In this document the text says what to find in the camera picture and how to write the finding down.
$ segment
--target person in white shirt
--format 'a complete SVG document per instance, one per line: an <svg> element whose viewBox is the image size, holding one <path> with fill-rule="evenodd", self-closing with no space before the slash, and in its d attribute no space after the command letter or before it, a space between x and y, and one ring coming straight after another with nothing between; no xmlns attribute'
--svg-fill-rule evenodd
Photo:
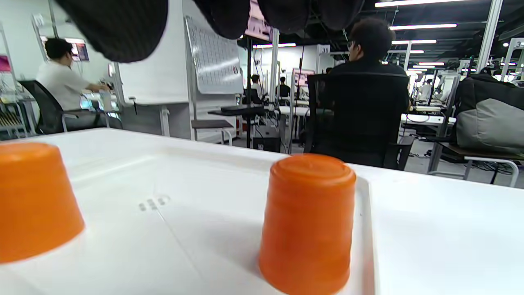
<svg viewBox="0 0 524 295"><path fill-rule="evenodd" d="M251 84L251 89L255 89L257 91L258 98L262 101L262 97L264 97L264 93L262 92L262 86L260 86L260 76L259 75L251 76L251 81L253 82Z"/></svg>
<svg viewBox="0 0 524 295"><path fill-rule="evenodd" d="M420 100L429 101L429 96L431 95L431 85L433 79L428 79L420 89Z"/></svg>
<svg viewBox="0 0 524 295"><path fill-rule="evenodd" d="M50 38L45 44L49 61L38 69L36 80L46 88L57 100L64 111L80 110L81 92L84 89L93 92L109 91L109 87L102 84L93 84L71 69L73 63L72 45L59 38ZM78 119L66 119L68 130L85 129L95 125L105 127L105 114L86 112ZM108 117L111 128L122 128L119 119Z"/></svg>

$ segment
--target white tray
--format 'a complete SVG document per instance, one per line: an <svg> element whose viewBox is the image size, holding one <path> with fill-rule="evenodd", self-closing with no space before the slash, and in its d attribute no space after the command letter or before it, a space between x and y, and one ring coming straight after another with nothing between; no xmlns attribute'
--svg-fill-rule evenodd
<svg viewBox="0 0 524 295"><path fill-rule="evenodd" d="M281 294L257 266L271 165L169 149L68 167L85 231L1 266L1 293ZM339 294L375 294L370 219L358 178L351 276Z"/></svg>

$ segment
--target black fabric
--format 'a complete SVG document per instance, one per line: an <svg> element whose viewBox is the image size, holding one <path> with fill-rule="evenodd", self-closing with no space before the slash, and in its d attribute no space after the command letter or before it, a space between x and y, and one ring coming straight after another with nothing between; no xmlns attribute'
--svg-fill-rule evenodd
<svg viewBox="0 0 524 295"><path fill-rule="evenodd" d="M461 81L455 99L459 106L458 113L474 110L477 103L487 99L495 99L524 110L524 89L511 83L500 82L488 73L471 75Z"/></svg>
<svg viewBox="0 0 524 295"><path fill-rule="evenodd" d="M289 97L291 95L291 88L289 86L280 84L275 88L275 94L277 94L277 88L280 88L280 97Z"/></svg>
<svg viewBox="0 0 524 295"><path fill-rule="evenodd" d="M237 39L247 28L254 0L193 0L213 30ZM56 0L93 48L105 58L134 62L149 57L162 38L168 0ZM303 30L311 0L259 0L265 20L281 33ZM363 0L318 1L321 18L332 29L345 28Z"/></svg>
<svg viewBox="0 0 524 295"><path fill-rule="evenodd" d="M295 33L308 22L311 0L258 0L267 23L281 33Z"/></svg>
<svg viewBox="0 0 524 295"><path fill-rule="evenodd" d="M91 46L111 61L146 59L157 48L166 27L168 0L56 2Z"/></svg>
<svg viewBox="0 0 524 295"><path fill-rule="evenodd" d="M220 36L238 39L246 31L249 20L247 0L193 0L208 24Z"/></svg>
<svg viewBox="0 0 524 295"><path fill-rule="evenodd" d="M322 21L332 30L347 28L361 11L364 0L318 1Z"/></svg>

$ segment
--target white t-shirt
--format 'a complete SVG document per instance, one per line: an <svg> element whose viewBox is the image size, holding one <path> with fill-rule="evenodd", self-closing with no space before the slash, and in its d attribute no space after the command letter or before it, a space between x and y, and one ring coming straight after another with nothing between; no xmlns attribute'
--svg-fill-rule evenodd
<svg viewBox="0 0 524 295"><path fill-rule="evenodd" d="M54 96L64 111L80 108L80 94L90 84L69 67L54 61L40 66L36 80Z"/></svg>
<svg viewBox="0 0 524 295"><path fill-rule="evenodd" d="M262 99L264 94L262 93L262 86L258 83L253 83L252 88L257 91L258 98Z"/></svg>
<svg viewBox="0 0 524 295"><path fill-rule="evenodd" d="M431 85L424 84L421 89L420 98L429 100L430 95L431 95Z"/></svg>

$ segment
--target whiteboard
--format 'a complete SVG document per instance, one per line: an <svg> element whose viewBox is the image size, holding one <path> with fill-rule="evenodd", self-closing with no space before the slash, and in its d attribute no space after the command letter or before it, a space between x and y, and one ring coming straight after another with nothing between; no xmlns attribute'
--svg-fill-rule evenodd
<svg viewBox="0 0 524 295"><path fill-rule="evenodd" d="M162 39L145 60L119 64L122 91L126 103L137 104L188 103L184 15L181 1L169 1L168 19Z"/></svg>
<svg viewBox="0 0 524 295"><path fill-rule="evenodd" d="M200 93L242 93L244 87L236 41L199 27L190 17L186 17L185 22Z"/></svg>

